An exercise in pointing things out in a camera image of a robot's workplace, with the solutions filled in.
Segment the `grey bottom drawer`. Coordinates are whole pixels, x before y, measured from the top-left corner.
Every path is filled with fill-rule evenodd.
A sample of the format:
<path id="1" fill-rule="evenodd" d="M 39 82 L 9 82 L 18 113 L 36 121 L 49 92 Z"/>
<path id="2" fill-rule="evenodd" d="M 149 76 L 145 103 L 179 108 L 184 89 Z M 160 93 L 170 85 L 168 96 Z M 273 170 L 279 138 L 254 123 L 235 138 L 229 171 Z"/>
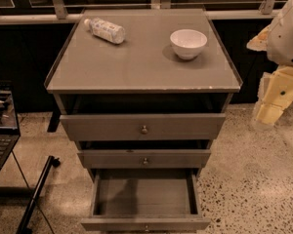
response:
<path id="1" fill-rule="evenodd" d="M 210 223 L 202 215 L 191 169 L 96 170 L 87 231 L 196 231 Z"/>

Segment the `grey drawer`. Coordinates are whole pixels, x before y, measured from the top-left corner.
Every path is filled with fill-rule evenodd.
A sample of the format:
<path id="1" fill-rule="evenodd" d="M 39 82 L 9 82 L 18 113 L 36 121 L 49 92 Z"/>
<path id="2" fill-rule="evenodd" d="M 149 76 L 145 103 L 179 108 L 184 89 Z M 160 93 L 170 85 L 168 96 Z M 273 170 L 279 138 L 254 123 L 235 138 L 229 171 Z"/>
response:
<path id="1" fill-rule="evenodd" d="M 191 169 L 96 170 L 87 231 L 196 231 L 210 223 L 202 215 Z"/>
<path id="2" fill-rule="evenodd" d="M 70 140 L 215 139 L 224 113 L 62 115 Z"/>
<path id="3" fill-rule="evenodd" d="M 78 157 L 87 169 L 202 168 L 209 149 L 84 150 Z"/>

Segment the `grey top drawer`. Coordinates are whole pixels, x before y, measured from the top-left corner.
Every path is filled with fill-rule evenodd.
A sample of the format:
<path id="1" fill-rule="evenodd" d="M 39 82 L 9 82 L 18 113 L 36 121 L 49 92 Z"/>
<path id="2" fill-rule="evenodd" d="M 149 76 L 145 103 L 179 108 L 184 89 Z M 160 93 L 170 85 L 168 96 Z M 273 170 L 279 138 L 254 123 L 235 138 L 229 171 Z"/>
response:
<path id="1" fill-rule="evenodd" d="M 70 140 L 215 139 L 224 113 L 62 115 Z"/>

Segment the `grey drawer cabinet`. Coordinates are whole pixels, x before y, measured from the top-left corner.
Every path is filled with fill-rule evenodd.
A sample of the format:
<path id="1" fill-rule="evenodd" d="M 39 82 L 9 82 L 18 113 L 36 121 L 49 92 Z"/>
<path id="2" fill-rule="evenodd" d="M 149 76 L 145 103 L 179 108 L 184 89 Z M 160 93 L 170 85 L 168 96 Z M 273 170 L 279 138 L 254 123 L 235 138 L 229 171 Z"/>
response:
<path id="1" fill-rule="evenodd" d="M 213 24 L 201 9 L 87 10 L 123 26 L 111 44 L 77 23 L 50 71 L 46 89 L 62 115 L 224 113 L 241 87 Z M 207 37 L 193 59 L 179 58 L 170 35 L 193 29 Z M 84 150 L 209 149 L 214 139 L 74 141 Z"/>

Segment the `grey middle drawer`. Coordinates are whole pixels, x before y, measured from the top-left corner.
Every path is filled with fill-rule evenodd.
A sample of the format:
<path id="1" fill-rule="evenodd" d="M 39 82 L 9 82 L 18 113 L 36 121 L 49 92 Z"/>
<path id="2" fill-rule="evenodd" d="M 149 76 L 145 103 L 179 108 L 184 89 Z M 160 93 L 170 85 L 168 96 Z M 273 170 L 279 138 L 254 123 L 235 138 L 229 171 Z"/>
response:
<path id="1" fill-rule="evenodd" d="M 87 169 L 202 168 L 209 149 L 84 150 L 78 157 Z"/>

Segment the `white ceramic bowl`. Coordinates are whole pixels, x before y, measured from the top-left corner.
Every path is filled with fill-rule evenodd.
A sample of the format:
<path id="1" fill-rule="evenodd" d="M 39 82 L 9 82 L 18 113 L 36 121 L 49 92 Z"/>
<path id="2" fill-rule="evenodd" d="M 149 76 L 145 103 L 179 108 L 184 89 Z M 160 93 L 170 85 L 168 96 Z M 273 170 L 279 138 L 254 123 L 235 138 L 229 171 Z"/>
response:
<path id="1" fill-rule="evenodd" d="M 180 29 L 170 35 L 175 54 L 181 59 L 195 59 L 205 48 L 207 37 L 200 31 Z"/>

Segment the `clear plastic water bottle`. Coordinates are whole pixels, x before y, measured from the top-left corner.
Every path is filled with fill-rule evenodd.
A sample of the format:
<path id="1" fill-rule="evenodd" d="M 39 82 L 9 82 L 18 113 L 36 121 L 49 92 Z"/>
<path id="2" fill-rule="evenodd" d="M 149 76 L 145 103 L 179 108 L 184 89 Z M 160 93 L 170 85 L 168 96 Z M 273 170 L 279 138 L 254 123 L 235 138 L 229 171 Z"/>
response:
<path id="1" fill-rule="evenodd" d="M 92 35 L 100 37 L 113 44 L 121 44 L 125 40 L 125 29 L 104 19 L 85 19 L 84 24 Z"/>

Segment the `black metal stand bar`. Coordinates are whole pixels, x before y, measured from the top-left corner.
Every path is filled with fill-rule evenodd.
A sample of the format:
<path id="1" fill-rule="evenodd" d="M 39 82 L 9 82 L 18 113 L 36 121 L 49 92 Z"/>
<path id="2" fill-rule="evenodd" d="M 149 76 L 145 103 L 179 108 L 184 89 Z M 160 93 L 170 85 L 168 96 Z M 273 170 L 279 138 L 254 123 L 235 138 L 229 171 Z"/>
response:
<path id="1" fill-rule="evenodd" d="M 38 181 L 33 189 L 33 191 L 30 193 L 29 202 L 26 206 L 26 209 L 23 213 L 23 216 L 21 218 L 21 222 L 19 224 L 18 230 L 16 234 L 32 234 L 32 231 L 27 227 L 29 224 L 29 221 L 32 217 L 33 211 L 38 206 L 38 199 L 41 194 L 41 191 L 44 187 L 44 184 L 47 180 L 49 171 L 52 167 L 58 167 L 60 165 L 60 159 L 55 158 L 54 156 L 49 156 L 44 168 L 41 172 L 40 177 L 38 178 Z"/>

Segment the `black laptop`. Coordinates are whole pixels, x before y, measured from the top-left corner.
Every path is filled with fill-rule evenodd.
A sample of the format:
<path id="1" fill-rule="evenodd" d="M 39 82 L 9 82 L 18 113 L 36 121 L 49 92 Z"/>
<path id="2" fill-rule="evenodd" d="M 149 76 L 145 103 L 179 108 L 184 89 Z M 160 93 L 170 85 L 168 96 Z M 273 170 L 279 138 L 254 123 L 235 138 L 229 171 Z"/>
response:
<path id="1" fill-rule="evenodd" d="M 10 81 L 0 81 L 0 171 L 21 136 Z"/>

